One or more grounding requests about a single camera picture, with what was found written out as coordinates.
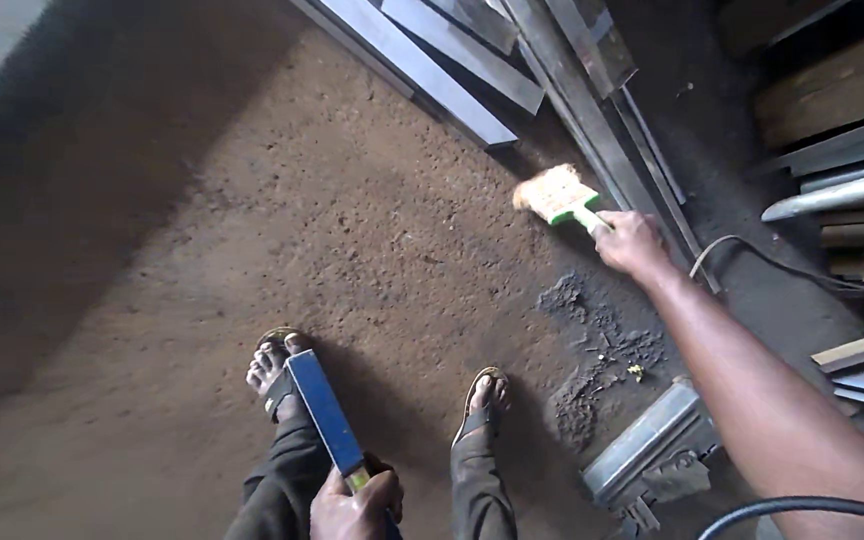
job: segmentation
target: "green paintbrush handle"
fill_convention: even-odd
[[[612,227],[610,227],[608,223],[602,221],[601,217],[595,215],[595,212],[586,208],[583,205],[576,206],[572,210],[572,217],[574,217],[576,221],[581,223],[590,235],[593,233],[596,227],[605,227],[610,231],[612,230]]]

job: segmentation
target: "dirt floor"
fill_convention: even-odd
[[[795,230],[757,219],[790,187],[738,178],[758,152],[753,79],[710,7],[630,4],[632,90],[702,243],[738,232],[804,261]],[[504,167],[285,0],[87,6],[53,8],[48,82],[0,81],[0,538],[221,536],[274,433],[245,368],[282,324],[319,339],[356,435],[401,473],[405,537],[449,535],[450,440],[487,365],[512,376],[498,454],[521,536],[611,533],[576,472],[683,370],[589,240],[512,210],[518,180],[580,160],[551,108]],[[716,259],[739,318],[803,370],[864,330],[748,254]],[[609,342],[647,341],[648,366],[573,392],[564,418],[549,400],[576,403],[600,326],[538,305],[566,276]],[[745,496],[720,461],[713,494],[659,512],[668,537]]]

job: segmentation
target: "dark trousers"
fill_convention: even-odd
[[[460,540],[517,537],[488,436],[470,434],[452,448],[452,528]],[[308,538],[309,508],[331,465],[306,411],[280,423],[268,458],[246,478],[245,502],[225,540]]]

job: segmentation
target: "paintbrush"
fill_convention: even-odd
[[[574,219],[591,235],[596,227],[612,228],[586,207],[598,196],[598,191],[582,183],[575,167],[564,164],[520,183],[511,202],[519,210],[529,209],[538,214],[549,225]]]

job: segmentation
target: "paintbrush bristles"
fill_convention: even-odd
[[[598,193],[582,184],[575,167],[566,163],[539,173],[520,183],[511,202],[519,209],[529,209],[549,224],[576,203],[594,199]]]

